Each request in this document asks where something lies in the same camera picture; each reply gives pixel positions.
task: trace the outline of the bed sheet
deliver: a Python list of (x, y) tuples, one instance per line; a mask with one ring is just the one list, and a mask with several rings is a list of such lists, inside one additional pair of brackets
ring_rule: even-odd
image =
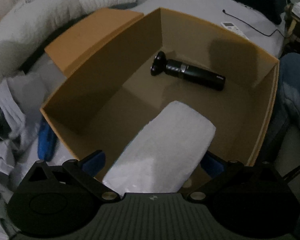
[(242, 19), (266, 34), (271, 34), (277, 28), (283, 34), (284, 20), (280, 25), (274, 25), (262, 13), (233, 0), (146, 0), (131, 10), (148, 14), (159, 7), (190, 14), (219, 26), (221, 26), (221, 22), (233, 22), (253, 43), (265, 49), (271, 55), (279, 56), (283, 37), (278, 32), (271, 37), (263, 36), (243, 22), (227, 16), (222, 10), (226, 10), (227, 13)]
[[(280, 26), (274, 25), (263, 14), (253, 9), (247, 8), (232, 0), (146, 0), (142, 4), (136, 6), (132, 10), (148, 14), (158, 7), (165, 7), (172, 10), (191, 14), (193, 16), (208, 20), (217, 25), (221, 22), (233, 22), (240, 30), (255, 44), (259, 45), (270, 54), (278, 57), (283, 38), (279, 33), (272, 37), (265, 37), (257, 33), (244, 23), (225, 15), (222, 10), (225, 9), (228, 13), (250, 23), (258, 30), (264, 33), (271, 33), (276, 28), (284, 32), (284, 21)], [(48, 88), (49, 93), (52, 93), (66, 79), (61, 71), (55, 66), (53, 61), (47, 54), (44, 54), (32, 67), (31, 71), (37, 72), (42, 77), (43, 82)], [(32, 143), (27, 152), (17, 163), (12, 176), (12, 188), (21, 182), (33, 163), (38, 160), (37, 156), (38, 140)], [(49, 165), (61, 165), (64, 161), (73, 159), (73, 156), (66, 147), (58, 141), (55, 155)]]

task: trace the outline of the ridged black surface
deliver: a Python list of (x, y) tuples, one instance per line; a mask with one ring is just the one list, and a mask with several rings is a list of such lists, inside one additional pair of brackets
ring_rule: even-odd
[[(36, 238), (19, 234), (14, 240)], [(101, 206), (84, 228), (54, 240), (96, 239), (211, 239), (243, 240), (216, 222), (206, 206), (189, 203), (181, 194), (127, 194), (114, 204)], [(291, 235), (276, 239), (292, 240)]]

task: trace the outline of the remote control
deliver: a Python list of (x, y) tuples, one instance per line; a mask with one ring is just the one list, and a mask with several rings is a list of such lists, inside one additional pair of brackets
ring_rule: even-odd
[(243, 32), (240, 31), (239, 28), (235, 26), (232, 22), (222, 22), (221, 25), (225, 27), (227, 30), (234, 32), (248, 40), (248, 37), (244, 35)]

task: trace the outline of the folded white towel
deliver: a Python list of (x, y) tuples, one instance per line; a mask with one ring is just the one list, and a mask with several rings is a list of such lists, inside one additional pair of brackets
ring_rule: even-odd
[(129, 143), (103, 179), (125, 192), (177, 192), (206, 153), (215, 126), (189, 106), (174, 101)]

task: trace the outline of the screw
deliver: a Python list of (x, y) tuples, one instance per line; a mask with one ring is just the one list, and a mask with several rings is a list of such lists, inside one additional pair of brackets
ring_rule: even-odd
[(117, 194), (112, 191), (108, 191), (102, 194), (102, 198), (105, 200), (114, 200), (117, 197)]
[(192, 198), (193, 200), (203, 200), (205, 199), (206, 195), (203, 192), (193, 192), (190, 195), (190, 198)]

